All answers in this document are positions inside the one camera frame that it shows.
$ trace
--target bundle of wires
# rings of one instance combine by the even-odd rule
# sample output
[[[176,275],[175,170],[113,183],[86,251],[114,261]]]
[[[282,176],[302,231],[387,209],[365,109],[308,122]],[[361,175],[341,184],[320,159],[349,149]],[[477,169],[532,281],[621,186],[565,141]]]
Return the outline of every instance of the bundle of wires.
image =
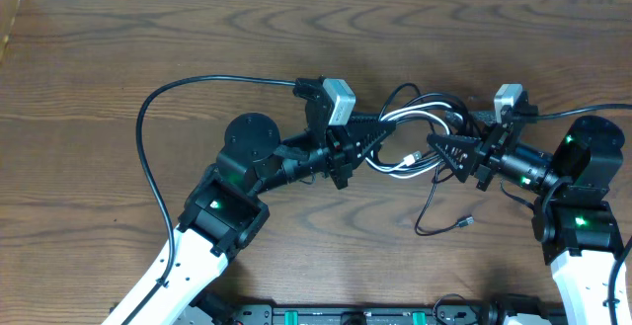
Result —
[[[386,114],[386,109],[393,102],[397,94],[404,88],[412,88],[417,96],[404,104],[401,108]],[[450,112],[458,118],[460,124],[450,126],[445,119],[439,117],[437,112]],[[460,134],[474,136],[480,135],[481,131],[469,115],[465,104],[457,97],[447,93],[426,93],[422,94],[419,88],[413,83],[405,83],[397,87],[388,97],[379,114],[382,122],[396,122],[398,125],[406,122],[426,121],[429,123],[431,131],[435,133],[435,124],[438,124],[442,133]],[[393,178],[409,179],[426,173],[442,164],[440,156],[434,151],[421,153],[419,151],[406,155],[398,163],[384,163],[380,161],[378,150],[371,151],[371,155],[366,157],[366,163],[375,171],[387,174]]]

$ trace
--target wooden tabletop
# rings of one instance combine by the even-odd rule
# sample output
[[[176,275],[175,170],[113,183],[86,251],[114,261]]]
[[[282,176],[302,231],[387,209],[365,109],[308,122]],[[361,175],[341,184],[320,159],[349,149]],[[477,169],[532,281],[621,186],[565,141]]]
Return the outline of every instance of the wooden tabletop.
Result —
[[[157,255],[166,235],[134,123],[165,83],[323,74],[346,79],[365,112],[407,81],[473,110],[513,82],[543,113],[631,103],[631,15],[632,0],[23,0],[0,67],[0,323],[100,323]],[[260,112],[289,136],[305,128],[303,104],[283,87],[232,83],[161,96],[144,138],[172,218],[232,119]],[[599,114],[632,136],[632,114]],[[530,125],[524,140],[553,151],[572,121]],[[384,156],[425,150],[427,133],[403,126]],[[630,143],[623,154],[606,199],[627,239]],[[487,193],[473,180],[440,185],[424,226],[476,222],[416,237],[430,179],[361,166],[342,191],[319,179],[262,195],[272,216],[210,287],[278,304],[432,304],[448,292],[559,301],[528,210],[498,181]]]

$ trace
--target green led indicator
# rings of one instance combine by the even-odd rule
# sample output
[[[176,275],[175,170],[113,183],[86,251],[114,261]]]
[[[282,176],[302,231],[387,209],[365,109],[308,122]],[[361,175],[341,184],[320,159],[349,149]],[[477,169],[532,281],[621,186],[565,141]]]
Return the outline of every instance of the green led indicator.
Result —
[[[583,217],[576,217],[576,218],[575,218],[575,223],[576,223],[578,226],[586,226],[586,225],[588,225],[588,224],[589,224],[587,221],[585,221],[585,220],[584,220],[584,218],[583,218]]]

